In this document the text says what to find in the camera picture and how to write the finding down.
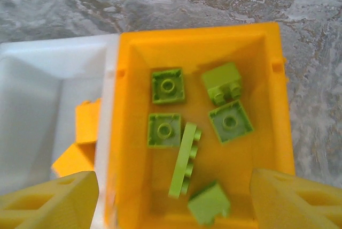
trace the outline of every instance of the yellow bin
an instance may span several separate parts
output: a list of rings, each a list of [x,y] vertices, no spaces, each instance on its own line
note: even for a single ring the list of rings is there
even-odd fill
[[[254,132],[221,145],[208,118],[215,109],[201,81],[205,71],[234,62],[241,102]],[[121,229],[200,228],[189,196],[218,180],[231,215],[212,229],[258,228],[250,179],[256,167],[294,174],[285,58],[276,23],[124,33],[120,38],[108,168],[106,219]],[[154,105],[151,72],[181,67],[186,103]],[[149,113],[178,112],[202,129],[186,196],[168,197],[178,148],[147,148]]]

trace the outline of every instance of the lime green lego brick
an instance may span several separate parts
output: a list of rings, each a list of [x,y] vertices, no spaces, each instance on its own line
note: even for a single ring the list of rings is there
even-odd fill
[[[152,73],[152,102],[154,104],[185,101],[182,69]]]
[[[214,181],[203,190],[192,195],[188,208],[200,225],[213,225],[215,217],[230,214],[230,201],[220,185]]]
[[[147,145],[150,148],[179,147],[182,118],[180,114],[150,114]]]
[[[221,143],[227,143],[253,131],[239,100],[210,111],[209,118]]]
[[[210,99],[217,106],[226,104],[226,100],[236,100],[241,96],[241,76],[232,62],[203,73],[202,81]]]
[[[190,184],[190,177],[193,170],[193,162],[197,154],[197,146],[193,141],[199,141],[202,131],[193,123],[187,123],[184,129],[180,152],[176,161],[172,181],[169,189],[169,196],[179,198],[180,194],[186,194]]]

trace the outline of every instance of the white plastic bin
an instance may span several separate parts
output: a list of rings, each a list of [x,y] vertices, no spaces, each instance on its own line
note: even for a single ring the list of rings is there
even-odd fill
[[[54,177],[75,140],[75,107],[102,97],[95,171],[103,228],[117,34],[0,45],[0,195]]]

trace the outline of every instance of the plastic container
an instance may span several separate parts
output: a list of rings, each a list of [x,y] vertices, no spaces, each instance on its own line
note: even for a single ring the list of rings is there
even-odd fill
[[[242,76],[240,100],[254,132],[222,145],[208,117],[215,106],[200,77],[226,62],[234,62]],[[212,229],[258,228],[252,170],[294,174],[284,62],[275,23],[122,34],[108,167],[110,227],[199,228],[187,209],[189,196],[217,179],[231,201],[231,215],[217,218]],[[152,104],[151,73],[179,67],[186,103]],[[147,147],[149,113],[180,113],[203,132],[188,194],[178,200],[168,191],[179,148]]]
[[[92,228],[104,228],[104,190],[119,36],[0,45],[0,194],[48,181],[75,141],[75,107],[102,98],[95,171],[100,198]]]

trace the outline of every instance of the marble floor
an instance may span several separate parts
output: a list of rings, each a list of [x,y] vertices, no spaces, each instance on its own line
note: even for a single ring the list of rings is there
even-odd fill
[[[297,175],[342,187],[342,0],[0,0],[0,43],[280,24]]]

